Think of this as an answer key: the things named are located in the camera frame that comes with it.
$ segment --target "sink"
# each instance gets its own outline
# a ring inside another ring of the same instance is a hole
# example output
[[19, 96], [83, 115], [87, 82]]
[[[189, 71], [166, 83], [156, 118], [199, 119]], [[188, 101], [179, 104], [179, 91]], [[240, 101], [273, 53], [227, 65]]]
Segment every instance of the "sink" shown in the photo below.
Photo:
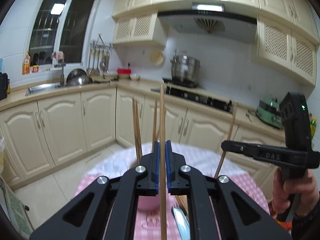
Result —
[[62, 86], [61, 86], [60, 82], [47, 83], [47, 84], [42, 84], [42, 85], [29, 87], [27, 89], [26, 96], [33, 95], [33, 94], [36, 94], [36, 93], [41, 93], [41, 92], [47, 92], [47, 91], [50, 91], [50, 90], [55, 90], [55, 89], [58, 89], [58, 88], [61, 88], [61, 87]]

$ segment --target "triangular cutout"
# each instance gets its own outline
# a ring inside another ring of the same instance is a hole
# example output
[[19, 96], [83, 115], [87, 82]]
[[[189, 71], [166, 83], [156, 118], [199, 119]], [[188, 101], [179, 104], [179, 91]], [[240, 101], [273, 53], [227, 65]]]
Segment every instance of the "triangular cutout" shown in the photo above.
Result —
[[80, 227], [85, 215], [87, 214], [93, 197], [94, 193], [92, 192], [86, 195], [77, 205], [72, 207], [72, 209], [64, 215], [63, 220], [75, 227]]
[[249, 204], [244, 201], [236, 192], [232, 192], [231, 196], [236, 204], [242, 223], [245, 226], [251, 225], [254, 222], [258, 222], [261, 219], [260, 215], [255, 212], [254, 209], [250, 207]]

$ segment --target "pink checkered tablecloth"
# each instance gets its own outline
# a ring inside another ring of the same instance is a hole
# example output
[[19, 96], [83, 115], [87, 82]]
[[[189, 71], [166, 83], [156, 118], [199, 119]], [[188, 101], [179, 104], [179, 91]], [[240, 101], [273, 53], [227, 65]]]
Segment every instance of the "pink checkered tablecloth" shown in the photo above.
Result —
[[[143, 155], [150, 153], [151, 143], [142, 145]], [[206, 176], [214, 176], [220, 155], [197, 147], [172, 143], [172, 151], [182, 154], [186, 164], [197, 168]], [[83, 176], [75, 196], [91, 184], [97, 177], [103, 175], [109, 178], [122, 176], [125, 171], [136, 162], [135, 148], [118, 151], [106, 158]], [[227, 175], [257, 204], [269, 213], [268, 204], [261, 189], [255, 184], [253, 178], [234, 163], [225, 159], [220, 175]], [[169, 240], [181, 240], [176, 222], [171, 213], [172, 206], [179, 206], [176, 198], [167, 193], [167, 238]], [[137, 211], [134, 239], [160, 240], [160, 209], [152, 212]]]

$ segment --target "tile floor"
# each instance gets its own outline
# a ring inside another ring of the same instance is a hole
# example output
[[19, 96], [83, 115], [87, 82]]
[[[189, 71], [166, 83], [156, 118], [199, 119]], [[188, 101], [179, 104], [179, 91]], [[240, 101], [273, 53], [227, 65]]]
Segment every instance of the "tile floor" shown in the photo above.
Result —
[[120, 145], [113, 144], [54, 174], [15, 190], [16, 196], [30, 208], [27, 214], [32, 226], [39, 227], [73, 197], [86, 171], [122, 149]]

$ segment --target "green appliance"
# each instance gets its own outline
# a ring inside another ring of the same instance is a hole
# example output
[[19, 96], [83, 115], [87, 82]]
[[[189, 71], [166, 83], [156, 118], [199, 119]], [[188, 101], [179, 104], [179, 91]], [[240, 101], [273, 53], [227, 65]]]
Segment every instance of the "green appliance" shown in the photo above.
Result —
[[260, 100], [256, 115], [261, 121], [277, 128], [282, 128], [279, 103], [276, 98]]

